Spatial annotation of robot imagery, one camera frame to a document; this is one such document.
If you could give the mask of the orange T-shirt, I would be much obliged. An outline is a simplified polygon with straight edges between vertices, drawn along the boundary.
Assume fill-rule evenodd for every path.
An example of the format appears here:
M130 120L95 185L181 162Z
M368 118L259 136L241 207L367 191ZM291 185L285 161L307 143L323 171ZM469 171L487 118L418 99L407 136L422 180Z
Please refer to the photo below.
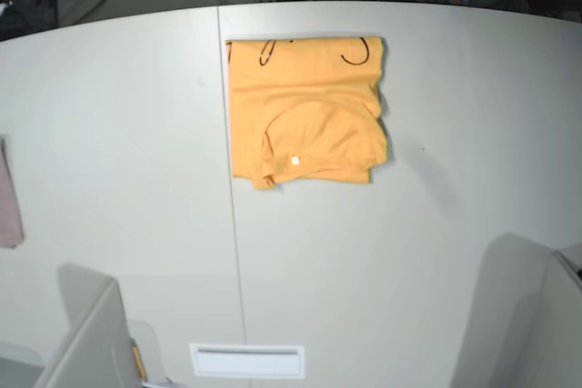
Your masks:
M367 184L388 159L379 36L226 42L232 175Z

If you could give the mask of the white label plate on table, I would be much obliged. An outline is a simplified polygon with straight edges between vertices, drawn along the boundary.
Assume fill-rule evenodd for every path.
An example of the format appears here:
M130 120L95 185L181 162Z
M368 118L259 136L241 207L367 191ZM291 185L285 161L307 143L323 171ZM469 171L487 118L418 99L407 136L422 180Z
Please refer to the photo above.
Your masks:
M225 345L191 343L194 372L200 377L304 379L303 345Z

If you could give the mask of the orange pencil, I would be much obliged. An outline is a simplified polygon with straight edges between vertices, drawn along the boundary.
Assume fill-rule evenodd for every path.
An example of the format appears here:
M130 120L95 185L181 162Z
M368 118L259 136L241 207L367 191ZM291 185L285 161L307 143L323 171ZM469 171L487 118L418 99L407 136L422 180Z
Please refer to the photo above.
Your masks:
M140 379L143 382L146 382L148 379L146 367L145 367L142 355L141 355L139 348L137 346L137 343L134 339L131 339L131 348L132 348L132 354L133 354L134 359L135 359L135 365L137 367L137 371L139 373Z

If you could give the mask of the grey bin left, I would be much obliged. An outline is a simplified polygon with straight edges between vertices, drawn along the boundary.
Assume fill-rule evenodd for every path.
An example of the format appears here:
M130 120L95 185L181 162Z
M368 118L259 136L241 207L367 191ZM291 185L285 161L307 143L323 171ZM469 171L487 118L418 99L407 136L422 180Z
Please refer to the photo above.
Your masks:
M75 264L1 268L4 387L139 387L117 280Z

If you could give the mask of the grey bin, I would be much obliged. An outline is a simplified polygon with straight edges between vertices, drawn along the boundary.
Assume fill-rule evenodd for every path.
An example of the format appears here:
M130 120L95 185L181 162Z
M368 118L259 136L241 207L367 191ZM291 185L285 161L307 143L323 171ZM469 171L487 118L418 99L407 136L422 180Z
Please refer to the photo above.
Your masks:
M139 387L117 280L75 264L1 268L4 387Z
M548 266L524 376L527 387L581 385L581 280L561 254Z

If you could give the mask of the pink folded cloth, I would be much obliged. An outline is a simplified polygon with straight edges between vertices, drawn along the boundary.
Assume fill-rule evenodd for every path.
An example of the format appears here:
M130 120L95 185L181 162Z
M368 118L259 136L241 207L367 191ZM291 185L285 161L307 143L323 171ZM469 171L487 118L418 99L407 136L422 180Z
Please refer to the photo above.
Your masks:
M15 248L24 241L24 231L16 192L6 156L5 139L1 138L1 247Z

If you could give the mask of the grey bin right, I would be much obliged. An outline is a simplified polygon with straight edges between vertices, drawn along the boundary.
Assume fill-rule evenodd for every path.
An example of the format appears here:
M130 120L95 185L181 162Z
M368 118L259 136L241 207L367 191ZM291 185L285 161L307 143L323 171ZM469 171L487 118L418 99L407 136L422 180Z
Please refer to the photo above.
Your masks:
M581 280L561 254L548 266L524 376L527 387L581 385Z

